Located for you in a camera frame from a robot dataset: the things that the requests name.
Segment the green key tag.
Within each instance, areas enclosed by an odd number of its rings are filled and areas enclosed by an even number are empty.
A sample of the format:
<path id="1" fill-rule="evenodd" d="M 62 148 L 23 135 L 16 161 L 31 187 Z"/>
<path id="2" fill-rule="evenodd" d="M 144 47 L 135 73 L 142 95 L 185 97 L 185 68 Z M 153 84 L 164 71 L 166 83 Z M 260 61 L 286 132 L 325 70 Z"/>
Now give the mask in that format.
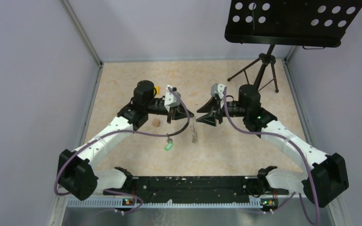
<path id="1" fill-rule="evenodd" d="M 165 151 L 170 151 L 172 147 L 173 147 L 172 142 L 167 143 L 167 145 L 165 146 Z"/>

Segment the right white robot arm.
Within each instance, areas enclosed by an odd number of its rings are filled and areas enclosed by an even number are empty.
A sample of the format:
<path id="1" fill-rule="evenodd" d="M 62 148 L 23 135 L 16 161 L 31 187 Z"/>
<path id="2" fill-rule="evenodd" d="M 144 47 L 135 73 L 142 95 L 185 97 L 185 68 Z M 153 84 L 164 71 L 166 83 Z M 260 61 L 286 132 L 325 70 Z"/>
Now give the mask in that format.
<path id="1" fill-rule="evenodd" d="M 225 89 L 218 83 L 211 87 L 211 98 L 197 110 L 203 116 L 196 121 L 217 126 L 223 118 L 241 117 L 245 134 L 273 144 L 302 169 L 301 173 L 273 166 L 260 169 L 257 187 L 261 193 L 270 194 L 275 189 L 301 193 L 324 208 L 349 188 L 346 162 L 341 155 L 318 150 L 288 130 L 261 106 L 261 95 L 253 85 L 240 86 L 238 99 L 232 101 L 226 100 Z"/>

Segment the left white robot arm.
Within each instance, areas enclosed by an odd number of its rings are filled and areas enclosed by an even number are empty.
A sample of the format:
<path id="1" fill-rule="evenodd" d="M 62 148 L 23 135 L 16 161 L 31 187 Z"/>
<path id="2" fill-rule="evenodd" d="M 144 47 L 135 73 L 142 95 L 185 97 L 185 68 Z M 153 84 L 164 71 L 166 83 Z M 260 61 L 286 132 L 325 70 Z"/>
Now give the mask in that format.
<path id="1" fill-rule="evenodd" d="M 120 194 L 128 194 L 132 190 L 132 181 L 120 169 L 94 172 L 122 140 L 132 134 L 152 136 L 151 133 L 139 129 L 148 121 L 150 114 L 165 115 L 167 122 L 186 119 L 186 124 L 178 131 L 157 134 L 156 137 L 170 138 L 182 133 L 189 125 L 194 114 L 181 100 L 176 87 L 167 86 L 166 94 L 156 97 L 153 82 L 139 81 L 133 90 L 133 97 L 113 118 L 113 120 L 90 141 L 73 151 L 65 149 L 58 160 L 58 172 L 54 182 L 54 193 L 57 196 L 71 194 L 83 201 L 95 192 L 115 189 Z"/>

